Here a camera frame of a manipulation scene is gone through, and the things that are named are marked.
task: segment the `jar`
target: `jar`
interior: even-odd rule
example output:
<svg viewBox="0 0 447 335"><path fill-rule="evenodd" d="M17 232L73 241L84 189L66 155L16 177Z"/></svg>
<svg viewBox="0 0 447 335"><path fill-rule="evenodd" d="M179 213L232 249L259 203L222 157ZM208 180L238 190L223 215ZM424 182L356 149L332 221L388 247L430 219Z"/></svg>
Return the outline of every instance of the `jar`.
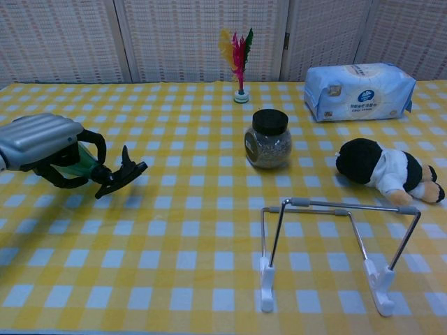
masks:
<svg viewBox="0 0 447 335"><path fill-rule="evenodd" d="M292 149L288 117L279 110L259 110L253 114L245 133L245 151L257 168L279 168L287 164Z"/></svg>

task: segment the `plush toy paw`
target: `plush toy paw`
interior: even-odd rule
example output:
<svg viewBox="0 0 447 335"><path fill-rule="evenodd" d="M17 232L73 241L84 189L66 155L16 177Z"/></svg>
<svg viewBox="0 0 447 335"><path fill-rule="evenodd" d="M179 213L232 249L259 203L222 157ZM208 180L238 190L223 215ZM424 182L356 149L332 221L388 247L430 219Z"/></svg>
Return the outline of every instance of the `plush toy paw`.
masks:
<svg viewBox="0 0 447 335"><path fill-rule="evenodd" d="M435 183L434 181L424 182L424 188L425 192L424 196L422 197L422 200L424 200L425 202L430 203L440 202L446 196L442 187L438 183Z"/></svg>
<svg viewBox="0 0 447 335"><path fill-rule="evenodd" d="M422 165L422 181L436 181L438 176L434 171L434 168L430 165Z"/></svg>
<svg viewBox="0 0 447 335"><path fill-rule="evenodd" d="M402 190L392 191L386 197L395 206L408 206L413 201L413 197Z"/></svg>

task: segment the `yellow checkered tablecloth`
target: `yellow checkered tablecloth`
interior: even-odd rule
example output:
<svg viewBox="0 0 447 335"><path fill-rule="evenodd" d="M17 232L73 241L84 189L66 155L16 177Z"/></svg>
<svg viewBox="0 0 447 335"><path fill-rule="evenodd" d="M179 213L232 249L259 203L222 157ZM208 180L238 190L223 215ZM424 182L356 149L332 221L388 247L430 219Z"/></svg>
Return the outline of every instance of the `yellow checkered tablecloth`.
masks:
<svg viewBox="0 0 447 335"><path fill-rule="evenodd" d="M446 202L423 215L396 266L395 315L382 318L344 218L287 214L275 258L274 312L259 311L260 213L288 196L381 203L337 178L335 152L368 137L435 167L447 186L447 82L419 82L402 119L315 123L303 83L235 85L13 84L0 123L40 112L104 135L106 164L126 144L149 169L100 200L96 184L60 190L32 173L0 174L0 332L446 334ZM286 170L259 172L244 156L252 114L289 116ZM371 258L388 261L409 218L356 212ZM268 249L277 219L268 214Z"/></svg>

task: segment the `wet wipes package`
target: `wet wipes package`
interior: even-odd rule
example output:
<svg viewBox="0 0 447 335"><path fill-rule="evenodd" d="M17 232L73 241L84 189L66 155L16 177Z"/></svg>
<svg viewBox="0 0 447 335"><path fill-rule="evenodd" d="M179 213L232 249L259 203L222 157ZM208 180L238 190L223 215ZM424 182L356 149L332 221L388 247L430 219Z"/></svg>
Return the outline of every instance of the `wet wipes package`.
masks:
<svg viewBox="0 0 447 335"><path fill-rule="evenodd" d="M307 71L305 102L317 121L392 119L411 111L415 85L392 64L322 66Z"/></svg>

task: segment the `stuffed toy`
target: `stuffed toy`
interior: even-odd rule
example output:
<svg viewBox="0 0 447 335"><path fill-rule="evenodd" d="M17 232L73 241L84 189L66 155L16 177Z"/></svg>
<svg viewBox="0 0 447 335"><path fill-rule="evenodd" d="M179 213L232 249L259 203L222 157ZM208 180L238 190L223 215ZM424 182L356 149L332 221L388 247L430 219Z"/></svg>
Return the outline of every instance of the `stuffed toy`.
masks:
<svg viewBox="0 0 447 335"><path fill-rule="evenodd" d="M405 151L386 149L366 138L343 144L336 166L351 181L377 188L397 206L410 204L411 196L429 203L444 199L433 167Z"/></svg>

